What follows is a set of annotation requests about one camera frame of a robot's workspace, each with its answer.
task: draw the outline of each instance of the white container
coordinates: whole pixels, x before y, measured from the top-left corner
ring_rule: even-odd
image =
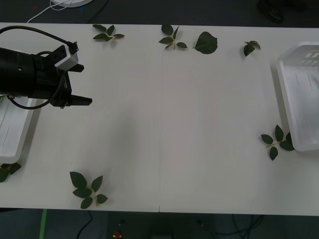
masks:
[[[23,106],[35,106],[36,99],[16,98]],[[0,163],[15,163],[19,160],[33,110],[23,110],[7,98],[0,103]]]
[[[295,149],[319,149],[319,42],[291,48],[277,69]]]

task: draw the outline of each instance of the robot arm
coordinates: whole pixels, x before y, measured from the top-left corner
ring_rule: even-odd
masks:
[[[64,108],[65,106],[88,106],[92,99],[72,95],[68,71],[82,72],[84,67],[78,64],[77,42],[66,42],[56,36],[36,28],[11,26],[0,30],[0,34],[11,29],[26,29],[62,41],[64,44],[53,52],[40,52],[36,55],[25,54],[0,48],[0,94],[7,95],[16,106],[33,110],[47,104]],[[47,102],[24,107],[14,101],[15,97],[45,99]]]

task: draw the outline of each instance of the white cable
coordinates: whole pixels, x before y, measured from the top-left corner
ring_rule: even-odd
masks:
[[[58,5],[62,4],[62,3],[66,3],[67,1],[71,1],[68,6],[70,6],[70,4],[73,2],[73,0],[66,0],[66,1],[63,1],[63,2],[60,2],[60,3],[57,3],[55,5],[51,5],[51,0],[50,0],[50,6],[49,7],[47,7],[45,10],[43,10],[39,14],[35,15],[34,17],[30,18],[29,21],[27,21],[26,23],[29,23],[30,21],[32,21],[36,17],[40,16],[42,13],[44,13],[45,11],[47,11],[50,8],[53,9],[53,10],[56,10],[56,11],[60,11],[60,10],[66,9],[68,6],[66,6],[65,8],[62,8],[62,9],[54,9],[53,6],[58,6]]]
[[[71,0],[71,2],[69,3],[69,5],[68,5],[68,6],[65,6],[64,8],[61,8],[61,9],[55,9],[55,8],[53,8],[53,6],[56,6],[56,5],[51,5],[52,0],[50,0],[50,8],[51,8],[52,10],[55,10],[55,11],[61,11],[61,10],[66,9],[67,7],[69,7],[69,6],[71,5],[71,3],[72,3],[72,2],[73,2],[73,0]]]

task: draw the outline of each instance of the green pole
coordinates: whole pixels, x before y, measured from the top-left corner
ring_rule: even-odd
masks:
[[[39,239],[44,239],[44,228],[45,228],[45,220],[46,220],[46,211],[47,211],[47,209],[43,209],[43,211],[42,211],[41,228],[40,228]]]

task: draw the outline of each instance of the black shoe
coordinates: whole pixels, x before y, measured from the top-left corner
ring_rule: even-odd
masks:
[[[271,5],[267,0],[259,0],[257,9],[270,21],[275,23],[282,23],[284,16],[280,9]]]
[[[294,11],[306,11],[307,3],[303,0],[286,0],[284,6],[291,8]]]

